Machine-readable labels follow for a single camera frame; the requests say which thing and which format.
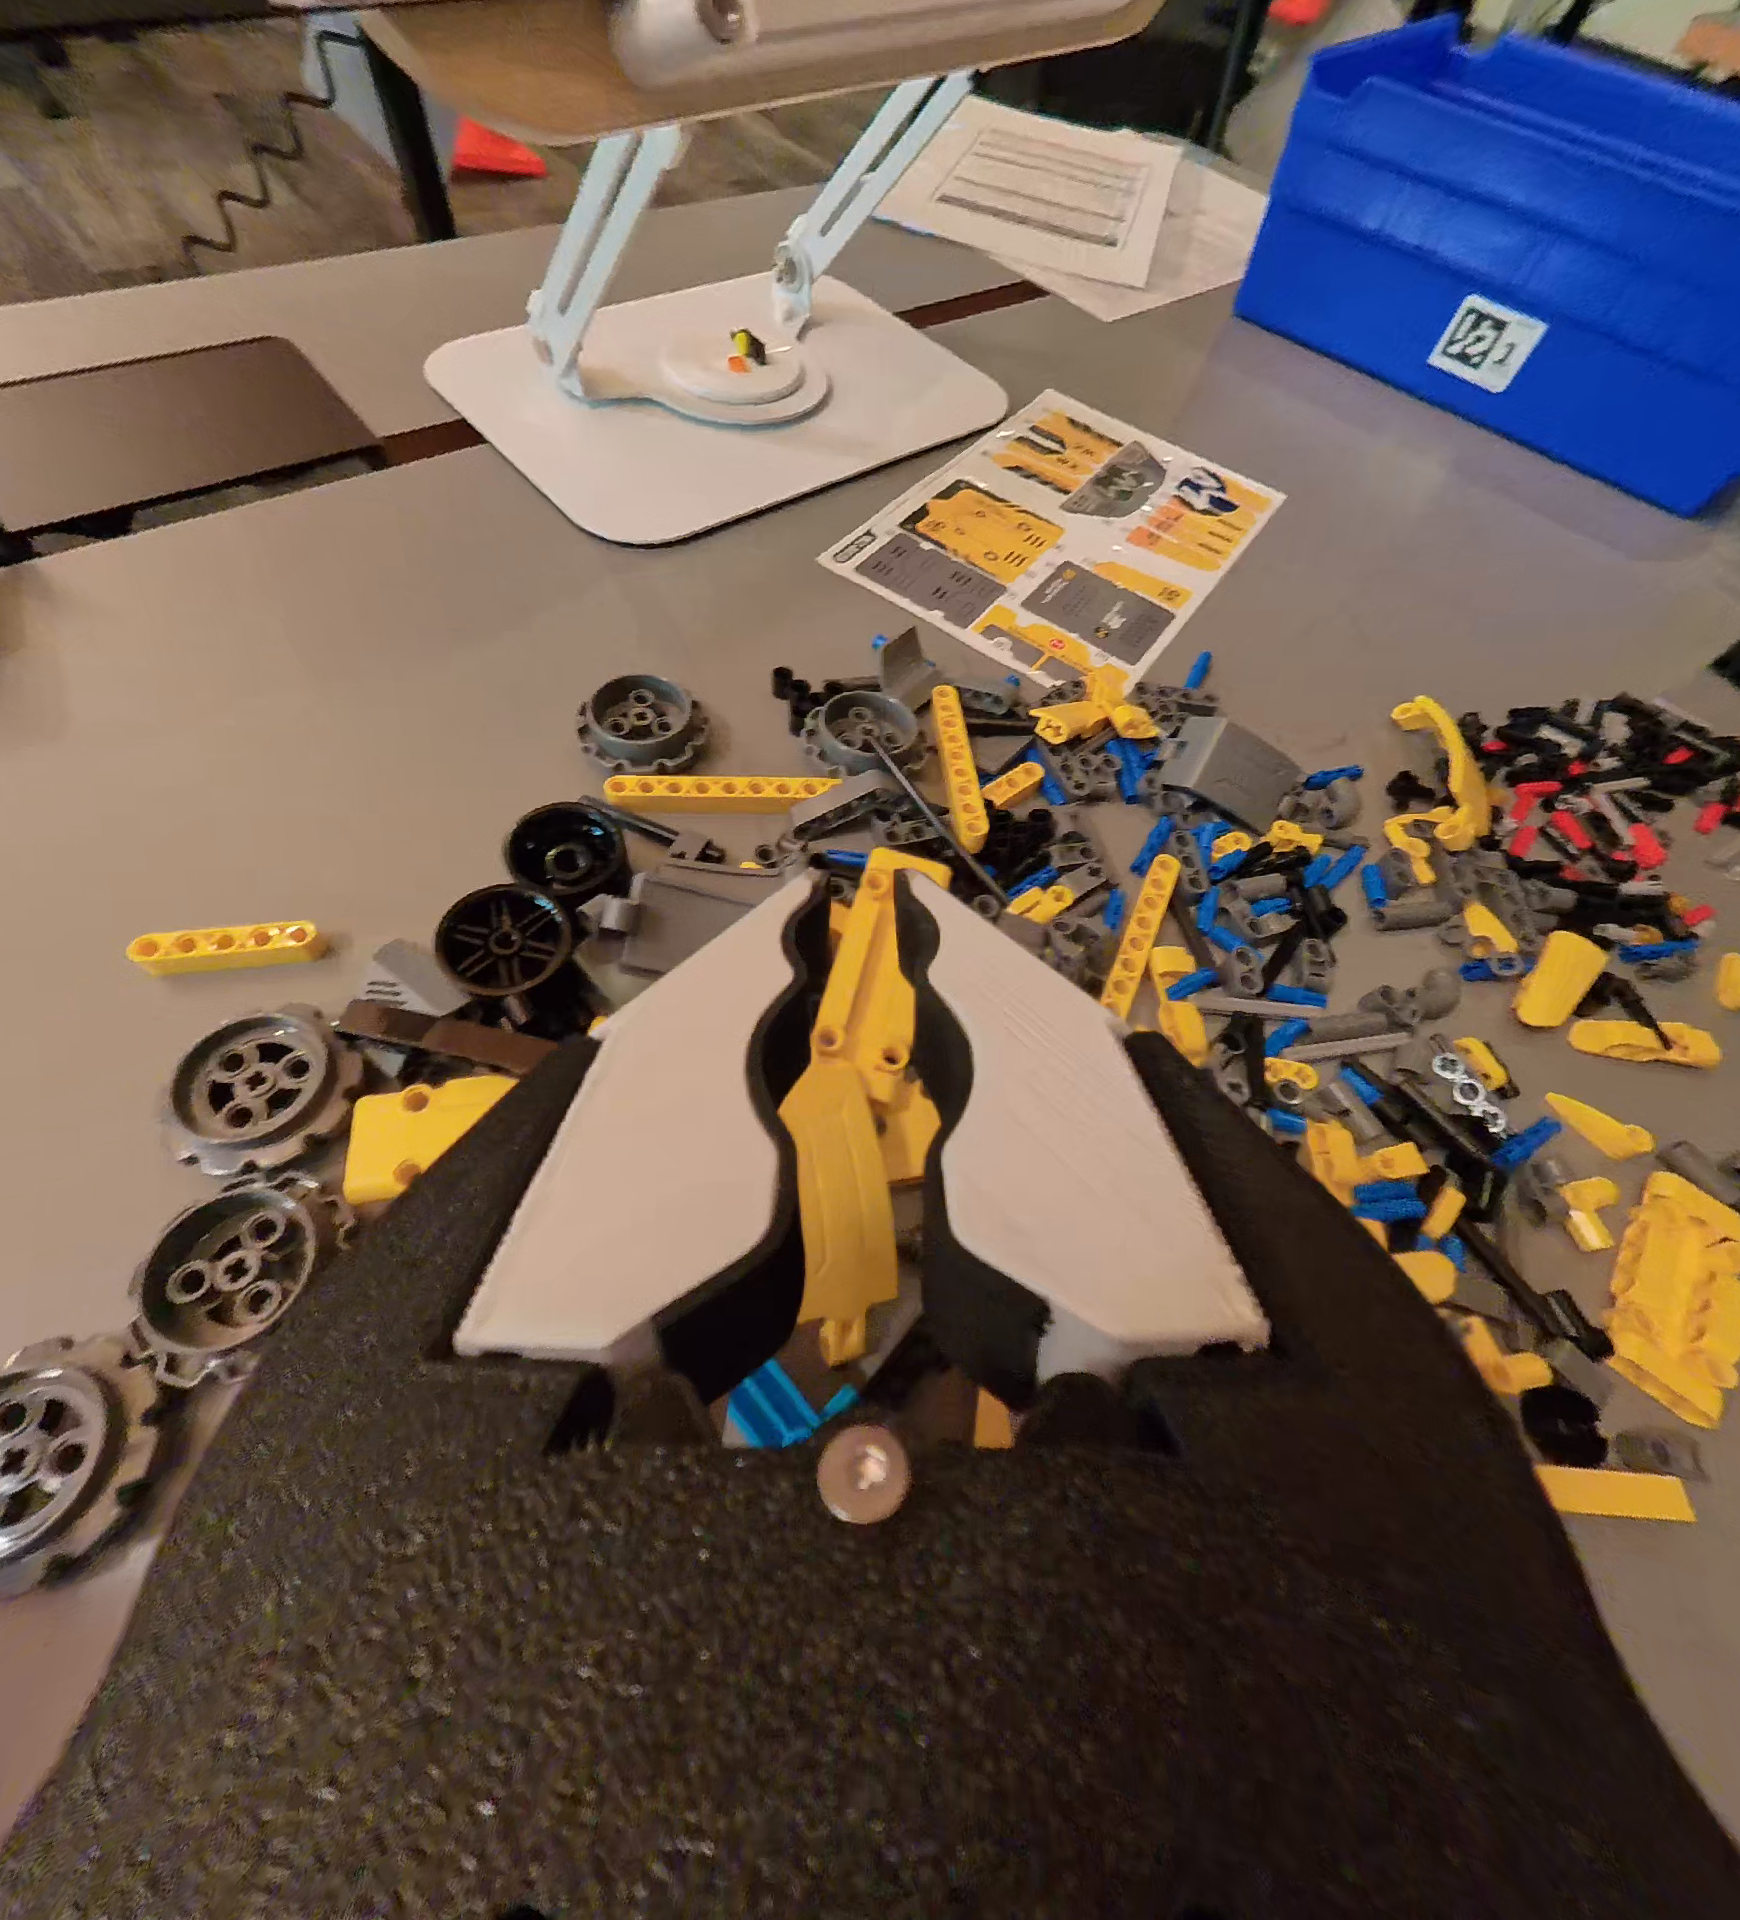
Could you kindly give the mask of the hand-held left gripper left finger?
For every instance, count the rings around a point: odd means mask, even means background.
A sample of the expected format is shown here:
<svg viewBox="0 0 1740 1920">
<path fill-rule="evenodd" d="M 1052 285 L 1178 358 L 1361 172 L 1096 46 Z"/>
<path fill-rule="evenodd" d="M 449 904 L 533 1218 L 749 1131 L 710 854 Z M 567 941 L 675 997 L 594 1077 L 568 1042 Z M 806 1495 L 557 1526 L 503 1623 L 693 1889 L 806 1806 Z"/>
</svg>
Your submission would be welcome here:
<svg viewBox="0 0 1740 1920">
<path fill-rule="evenodd" d="M 453 1334 L 457 1356 L 662 1362 L 712 1402 L 797 1327 L 795 1146 L 829 895 L 803 872 L 601 1029 Z"/>
</svg>

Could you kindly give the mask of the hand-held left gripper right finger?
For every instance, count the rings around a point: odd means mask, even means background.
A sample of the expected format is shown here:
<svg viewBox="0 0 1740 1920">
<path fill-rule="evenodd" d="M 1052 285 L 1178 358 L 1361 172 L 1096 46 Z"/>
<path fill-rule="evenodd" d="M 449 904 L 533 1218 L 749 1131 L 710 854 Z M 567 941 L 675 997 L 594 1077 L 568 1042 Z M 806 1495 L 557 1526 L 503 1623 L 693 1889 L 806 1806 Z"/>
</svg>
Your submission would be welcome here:
<svg viewBox="0 0 1740 1920">
<path fill-rule="evenodd" d="M 939 1350 L 1026 1411 L 1064 1374 L 1256 1352 L 1270 1325 L 1170 1134 L 1168 1077 L 997 923 L 905 872 L 890 895 L 935 1113 L 922 1308 Z"/>
</svg>

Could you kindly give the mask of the yellow black toy brick assembly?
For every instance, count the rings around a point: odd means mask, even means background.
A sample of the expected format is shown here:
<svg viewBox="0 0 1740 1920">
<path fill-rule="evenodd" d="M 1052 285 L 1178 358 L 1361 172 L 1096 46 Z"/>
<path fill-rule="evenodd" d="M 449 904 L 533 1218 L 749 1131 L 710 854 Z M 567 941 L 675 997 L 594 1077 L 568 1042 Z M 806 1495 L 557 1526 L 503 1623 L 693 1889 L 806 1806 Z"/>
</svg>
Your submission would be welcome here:
<svg viewBox="0 0 1740 1920">
<path fill-rule="evenodd" d="M 935 1110 L 912 1077 L 913 991 L 897 963 L 893 878 L 946 885 L 941 861 L 878 849 L 850 906 L 829 910 L 832 963 L 810 1030 L 810 1066 L 781 1101 L 795 1146 L 806 1286 L 799 1322 L 824 1361 L 866 1354 L 873 1311 L 897 1295 L 890 1191 L 918 1182 Z"/>
</svg>

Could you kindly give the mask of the yellow toy panel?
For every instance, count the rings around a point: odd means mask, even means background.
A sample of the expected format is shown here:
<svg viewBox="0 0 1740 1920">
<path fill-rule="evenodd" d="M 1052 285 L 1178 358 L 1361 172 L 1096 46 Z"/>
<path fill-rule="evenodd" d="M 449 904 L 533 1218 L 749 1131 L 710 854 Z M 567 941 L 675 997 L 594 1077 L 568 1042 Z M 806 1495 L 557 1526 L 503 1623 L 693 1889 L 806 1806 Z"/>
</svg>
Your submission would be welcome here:
<svg viewBox="0 0 1740 1920">
<path fill-rule="evenodd" d="M 344 1201 L 354 1209 L 394 1201 L 514 1085 L 508 1075 L 479 1072 L 359 1099 L 342 1173 Z"/>
</svg>

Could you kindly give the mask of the black toy wheel rim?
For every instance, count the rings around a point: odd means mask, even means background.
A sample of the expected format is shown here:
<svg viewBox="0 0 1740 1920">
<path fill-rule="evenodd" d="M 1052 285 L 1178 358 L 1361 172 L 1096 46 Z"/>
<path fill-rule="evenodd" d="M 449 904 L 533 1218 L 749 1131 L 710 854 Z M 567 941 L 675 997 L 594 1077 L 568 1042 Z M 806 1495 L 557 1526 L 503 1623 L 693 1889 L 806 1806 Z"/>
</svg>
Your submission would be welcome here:
<svg viewBox="0 0 1740 1920">
<path fill-rule="evenodd" d="M 435 925 L 432 952 L 470 999 L 530 994 L 561 973 L 575 948 L 558 899 L 520 883 L 477 888 L 455 899 Z"/>
<path fill-rule="evenodd" d="M 573 911 L 625 898 L 632 876 L 623 830 L 592 804 L 544 804 L 522 814 L 503 843 L 510 879 Z"/>
</svg>

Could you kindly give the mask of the pile of mixed toy bricks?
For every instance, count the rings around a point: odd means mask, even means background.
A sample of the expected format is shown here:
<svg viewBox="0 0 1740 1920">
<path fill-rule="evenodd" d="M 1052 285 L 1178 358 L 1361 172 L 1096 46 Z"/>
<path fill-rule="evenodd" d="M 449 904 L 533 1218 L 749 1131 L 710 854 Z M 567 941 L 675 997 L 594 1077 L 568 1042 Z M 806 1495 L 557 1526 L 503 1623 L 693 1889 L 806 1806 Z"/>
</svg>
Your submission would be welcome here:
<svg viewBox="0 0 1740 1920">
<path fill-rule="evenodd" d="M 841 780 L 838 791 L 811 801 L 815 811 L 840 811 L 858 820 L 858 814 L 875 811 L 882 804 L 902 800 L 893 788 L 878 788 L 862 806 L 843 806 Z M 749 861 L 728 861 L 720 845 L 701 832 L 671 830 L 655 820 L 642 820 L 631 811 L 594 800 L 625 834 L 639 834 L 665 843 L 665 858 L 631 878 L 623 899 L 602 899 L 579 907 L 586 928 L 610 933 L 620 945 L 620 967 L 626 973 L 655 977 L 681 967 L 686 958 L 705 948 L 722 931 L 740 922 L 754 904 L 761 901 L 786 878 L 810 868 L 795 858 L 810 851 L 795 835 L 780 845 L 760 845 Z M 1365 1096 L 1380 1106 L 1388 1094 L 1374 1089 L 1370 1062 L 1355 1066 L 1352 1056 L 1395 1052 L 1410 1042 L 1405 1030 L 1409 1020 L 1432 1018 L 1424 1013 L 1430 1003 L 1453 1005 L 1456 988 L 1440 993 L 1440 975 L 1426 979 L 1421 993 L 1385 988 L 1358 1013 L 1343 1017 L 1331 1026 L 1327 1018 L 1327 985 L 1332 973 L 1332 943 L 1321 935 L 1324 923 L 1339 928 L 1341 913 L 1328 899 L 1336 879 L 1357 863 L 1363 845 L 1336 854 L 1328 847 L 1307 851 L 1307 828 L 1290 817 L 1270 821 L 1269 841 L 1249 849 L 1251 837 L 1215 816 L 1190 821 L 1197 807 L 1170 801 L 1158 816 L 1140 849 L 1140 870 L 1131 870 L 1128 893 L 1123 899 L 1117 930 L 1104 933 L 1101 999 L 1112 1014 L 1126 1017 L 1147 1001 L 1156 1030 L 1174 1052 L 1193 1065 L 1212 1065 L 1229 1094 L 1243 1101 L 1249 1117 L 1269 1127 L 1270 1134 L 1317 1150 L 1324 1185 L 1351 1204 L 1358 1228 L 1374 1235 L 1378 1244 L 1393 1246 L 1396 1270 L 1413 1274 L 1413 1284 L 1430 1302 L 1450 1304 L 1450 1288 L 1461 1274 L 1456 1255 L 1469 1244 L 1458 1231 L 1456 1161 L 1462 1155 L 1449 1146 L 1440 1155 L 1449 1167 L 1424 1163 L 1410 1129 L 1417 1118 L 1430 1114 L 1430 1092 L 1421 1094 L 1421 1110 L 1410 1106 L 1417 1094 L 1401 1106 L 1407 1141 L 1403 1144 L 1352 1148 L 1352 1134 L 1368 1127 L 1380 1132 L 1377 1117 L 1363 1117 Z M 912 821 L 918 828 L 910 845 L 880 849 L 908 851 L 933 859 L 935 854 L 955 851 L 929 837 L 924 828 L 944 821 Z M 862 849 L 832 849 L 822 873 L 827 883 L 829 910 L 850 906 L 858 878 L 870 854 Z M 1002 933 L 1024 935 L 1026 945 L 1042 958 L 1062 962 L 1062 971 L 1090 985 L 1096 979 L 1094 952 L 1085 938 L 1090 928 L 1083 906 L 1087 881 L 1094 883 L 1096 868 L 1076 855 L 1076 861 L 1050 868 L 1038 851 L 1028 861 L 1033 872 L 1024 873 L 1006 904 L 989 895 L 974 904 L 978 915 L 997 923 Z M 1511 1096 L 1510 1082 L 1487 1068 L 1480 1042 L 1462 1041 L 1449 1051 L 1439 1041 L 1439 1066 L 1432 1087 L 1455 1101 L 1456 1118 L 1449 1123 L 1450 1139 L 1475 1136 L 1480 1143 L 1480 1161 L 1475 1165 L 1480 1187 L 1510 1182 L 1516 1165 L 1533 1165 L 1538 1134 L 1547 1139 L 1560 1123 L 1543 1120 L 1528 1134 L 1516 1132 L 1497 1109 Z M 1555 1308 L 1560 1319 L 1572 1302 L 1555 1295 L 1549 1306 L 1535 1302 L 1539 1325 L 1531 1334 L 1543 1352 L 1510 1350 L 1484 1325 L 1487 1315 L 1477 1308 L 1453 1311 L 1461 1322 L 1458 1344 L 1478 1361 L 1484 1383 L 1518 1408 L 1523 1438 L 1533 1446 L 1535 1476 L 1558 1512 L 1578 1518 L 1615 1518 L 1666 1523 L 1687 1523 L 1694 1509 L 1689 1483 L 1704 1483 L 1706 1469 L 1689 1434 L 1655 1428 L 1627 1428 L 1606 1432 L 1599 1425 L 1597 1394 L 1607 1379 L 1589 1379 L 1606 1361 L 1593 1361 L 1579 1344 L 1578 1334 L 1545 1334 L 1545 1312 Z M 929 1329 L 918 1320 L 893 1336 L 887 1352 L 872 1364 L 863 1356 L 847 1367 L 827 1367 L 824 1379 L 834 1393 L 815 1405 L 797 1381 L 786 1372 L 777 1356 L 760 1371 L 742 1379 L 736 1389 L 736 1411 L 722 1402 L 701 1401 L 687 1379 L 658 1368 L 655 1362 L 636 1374 L 613 1377 L 616 1411 L 613 1443 L 620 1434 L 626 1443 L 733 1443 L 737 1448 L 797 1448 L 846 1417 L 870 1421 L 875 1406 L 883 1426 L 910 1418 L 918 1434 L 933 1422 L 944 1426 L 949 1411 L 968 1401 L 972 1411 L 972 1438 L 975 1449 L 1008 1449 L 1011 1443 L 1090 1448 L 1117 1451 L 1167 1451 L 1165 1414 L 1156 1405 L 1148 1408 L 1134 1401 L 1112 1398 L 1112 1389 L 1094 1377 L 1076 1374 L 1068 1387 L 1056 1384 L 1044 1411 L 1011 1412 L 989 1393 L 955 1374 L 949 1361 L 932 1342 Z"/>
</svg>

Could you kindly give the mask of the long yellow toy beam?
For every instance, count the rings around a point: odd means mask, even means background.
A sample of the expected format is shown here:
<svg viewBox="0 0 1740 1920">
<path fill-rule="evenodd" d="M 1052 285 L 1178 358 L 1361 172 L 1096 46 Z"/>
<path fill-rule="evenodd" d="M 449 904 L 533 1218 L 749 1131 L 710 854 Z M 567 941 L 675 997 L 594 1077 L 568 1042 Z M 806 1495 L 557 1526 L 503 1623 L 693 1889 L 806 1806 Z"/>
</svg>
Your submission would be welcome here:
<svg viewBox="0 0 1740 1920">
<path fill-rule="evenodd" d="M 601 786 L 602 804 L 646 817 L 683 814 L 789 814 L 832 798 L 841 786 L 822 776 L 616 773 Z"/>
</svg>

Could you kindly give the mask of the dark grey toy wheel rim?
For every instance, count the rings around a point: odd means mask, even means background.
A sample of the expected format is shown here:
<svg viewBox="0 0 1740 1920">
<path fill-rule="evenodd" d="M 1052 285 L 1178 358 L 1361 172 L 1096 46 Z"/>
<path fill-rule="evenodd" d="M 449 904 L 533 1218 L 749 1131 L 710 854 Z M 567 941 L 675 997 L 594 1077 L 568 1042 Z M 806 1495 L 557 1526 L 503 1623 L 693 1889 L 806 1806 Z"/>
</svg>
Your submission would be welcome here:
<svg viewBox="0 0 1740 1920">
<path fill-rule="evenodd" d="M 912 771 L 926 755 L 913 707 L 875 690 L 843 690 L 817 702 L 799 743 L 817 769 L 835 778 L 880 771 L 886 758 Z"/>
<path fill-rule="evenodd" d="M 579 749 L 610 773 L 686 773 L 710 740 L 710 713 L 681 684 L 658 674 L 602 682 L 579 705 Z"/>
</svg>

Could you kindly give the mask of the short yellow toy beam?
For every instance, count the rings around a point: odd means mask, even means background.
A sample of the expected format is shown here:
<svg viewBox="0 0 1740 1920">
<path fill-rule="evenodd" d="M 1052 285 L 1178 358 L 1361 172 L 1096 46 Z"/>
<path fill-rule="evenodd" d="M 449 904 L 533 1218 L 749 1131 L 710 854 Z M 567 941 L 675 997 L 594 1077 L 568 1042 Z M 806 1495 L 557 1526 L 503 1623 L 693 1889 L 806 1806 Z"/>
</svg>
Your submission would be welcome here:
<svg viewBox="0 0 1740 1920">
<path fill-rule="evenodd" d="M 199 977 L 303 967 L 326 956 L 325 931 L 304 919 L 142 933 L 123 948 L 146 977 Z"/>
</svg>

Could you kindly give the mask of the pile of black red pins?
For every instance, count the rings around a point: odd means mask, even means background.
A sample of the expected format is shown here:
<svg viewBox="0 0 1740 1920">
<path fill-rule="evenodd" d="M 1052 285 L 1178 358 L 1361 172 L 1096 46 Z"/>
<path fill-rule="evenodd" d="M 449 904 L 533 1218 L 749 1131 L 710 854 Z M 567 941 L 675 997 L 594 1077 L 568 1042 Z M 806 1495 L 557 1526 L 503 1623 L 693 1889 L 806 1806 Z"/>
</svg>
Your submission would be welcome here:
<svg viewBox="0 0 1740 1920">
<path fill-rule="evenodd" d="M 1740 738 L 1677 707 L 1619 694 L 1484 719 L 1417 696 L 1388 723 L 1432 764 L 1386 788 L 1385 837 L 1419 883 L 1489 854 L 1609 898 L 1667 873 L 1676 826 L 1740 870 Z"/>
</svg>

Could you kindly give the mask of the yellow sticker sheet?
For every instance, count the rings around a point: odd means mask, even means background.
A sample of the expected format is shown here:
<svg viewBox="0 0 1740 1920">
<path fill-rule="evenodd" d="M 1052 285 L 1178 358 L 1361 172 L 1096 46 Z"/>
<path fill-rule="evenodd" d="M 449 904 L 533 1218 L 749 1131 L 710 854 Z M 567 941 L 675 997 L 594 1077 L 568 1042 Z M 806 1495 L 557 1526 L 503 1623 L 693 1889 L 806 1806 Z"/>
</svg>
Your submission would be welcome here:
<svg viewBox="0 0 1740 1920">
<path fill-rule="evenodd" d="M 1038 395 L 817 564 L 1038 682 L 1174 645 L 1286 496 L 1096 405 Z"/>
</svg>

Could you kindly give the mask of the white laptop stand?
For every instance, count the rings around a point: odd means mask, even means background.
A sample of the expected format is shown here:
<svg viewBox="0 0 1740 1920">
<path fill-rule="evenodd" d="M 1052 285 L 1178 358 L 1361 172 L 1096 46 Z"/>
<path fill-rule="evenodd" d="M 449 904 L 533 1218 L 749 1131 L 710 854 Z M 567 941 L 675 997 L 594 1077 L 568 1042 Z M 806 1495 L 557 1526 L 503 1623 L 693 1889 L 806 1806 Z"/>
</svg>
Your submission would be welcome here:
<svg viewBox="0 0 1740 1920">
<path fill-rule="evenodd" d="M 573 525 L 665 545 L 972 437 L 1002 386 L 829 277 L 978 71 L 1142 31 L 1156 4 L 385 4 L 371 49 L 455 112 L 589 145 L 520 324 L 435 348 L 425 379 Z M 761 272 L 607 301 L 699 122 L 890 89 Z M 726 369 L 752 328 L 769 365 Z"/>
</svg>

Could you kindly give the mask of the printed paper sheet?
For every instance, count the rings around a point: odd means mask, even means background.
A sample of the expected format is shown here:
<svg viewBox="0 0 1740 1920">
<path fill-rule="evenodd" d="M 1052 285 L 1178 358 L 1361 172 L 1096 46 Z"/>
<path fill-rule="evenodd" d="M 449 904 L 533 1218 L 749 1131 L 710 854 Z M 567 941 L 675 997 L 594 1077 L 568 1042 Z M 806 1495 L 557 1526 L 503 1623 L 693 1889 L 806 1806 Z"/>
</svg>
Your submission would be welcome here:
<svg viewBox="0 0 1740 1920">
<path fill-rule="evenodd" d="M 1265 212 L 1263 190 L 1197 150 L 982 98 L 954 111 L 880 206 L 1098 321 L 1239 283 Z"/>
</svg>

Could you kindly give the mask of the orange traffic cone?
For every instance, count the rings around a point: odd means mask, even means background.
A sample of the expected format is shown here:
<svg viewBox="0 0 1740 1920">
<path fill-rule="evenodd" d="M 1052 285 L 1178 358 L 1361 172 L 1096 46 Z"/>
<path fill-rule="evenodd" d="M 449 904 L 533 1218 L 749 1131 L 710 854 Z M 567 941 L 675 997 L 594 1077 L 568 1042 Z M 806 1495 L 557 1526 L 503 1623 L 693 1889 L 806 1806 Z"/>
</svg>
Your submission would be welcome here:
<svg viewBox="0 0 1740 1920">
<path fill-rule="evenodd" d="M 463 180 L 544 180 L 547 161 L 518 138 L 461 114 L 451 135 L 449 179 L 453 184 Z"/>
</svg>

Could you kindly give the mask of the blue plastic bin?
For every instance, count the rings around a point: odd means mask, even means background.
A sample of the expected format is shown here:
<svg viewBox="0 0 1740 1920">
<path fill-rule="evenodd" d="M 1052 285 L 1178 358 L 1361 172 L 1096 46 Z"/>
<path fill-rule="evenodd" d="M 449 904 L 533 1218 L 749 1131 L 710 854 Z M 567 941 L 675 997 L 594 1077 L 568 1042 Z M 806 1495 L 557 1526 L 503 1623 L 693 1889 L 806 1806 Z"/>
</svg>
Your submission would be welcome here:
<svg viewBox="0 0 1740 1920">
<path fill-rule="evenodd" d="M 1235 313 L 1700 516 L 1740 483 L 1740 105 L 1446 14 L 1336 43 Z"/>
</svg>

